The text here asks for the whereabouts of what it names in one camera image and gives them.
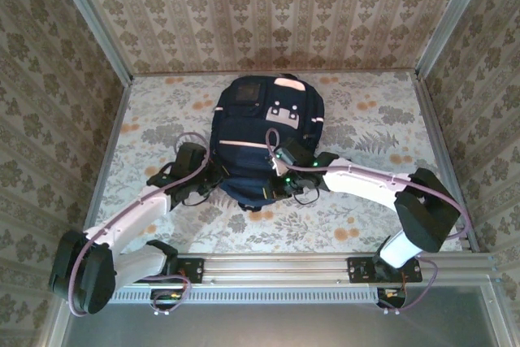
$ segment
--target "floor mat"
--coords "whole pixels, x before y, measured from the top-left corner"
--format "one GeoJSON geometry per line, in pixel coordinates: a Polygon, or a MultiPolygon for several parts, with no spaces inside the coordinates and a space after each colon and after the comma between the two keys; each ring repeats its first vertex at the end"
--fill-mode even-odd
{"type": "MultiPolygon", "coordinates": [[[[303,73],[325,101],[325,126],[318,151],[393,172],[438,167],[408,72],[303,73]]],[[[132,201],[147,178],[175,159],[182,132],[209,140],[213,109],[237,75],[148,76],[133,81],[98,222],[132,201]]],[[[322,193],[308,206],[294,200],[243,212],[224,192],[200,206],[179,206],[155,221],[127,247],[151,239],[180,252],[353,252],[374,251],[399,231],[397,215],[385,206],[341,193],[322,193]]],[[[444,250],[460,250],[450,241],[444,250]]]]}

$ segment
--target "navy blue backpack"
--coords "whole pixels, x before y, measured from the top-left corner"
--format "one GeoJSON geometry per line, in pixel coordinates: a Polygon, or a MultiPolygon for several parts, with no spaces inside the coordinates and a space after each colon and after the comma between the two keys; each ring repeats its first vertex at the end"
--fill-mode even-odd
{"type": "MultiPolygon", "coordinates": [[[[311,152],[323,129],[323,99],[311,85],[292,75],[244,76],[220,96],[211,125],[211,153],[229,177],[220,188],[242,210],[258,211],[274,202],[263,188],[276,176],[268,160],[266,132],[276,128],[280,142],[293,138],[311,152]]],[[[275,135],[270,142],[275,145],[275,135]]]]}

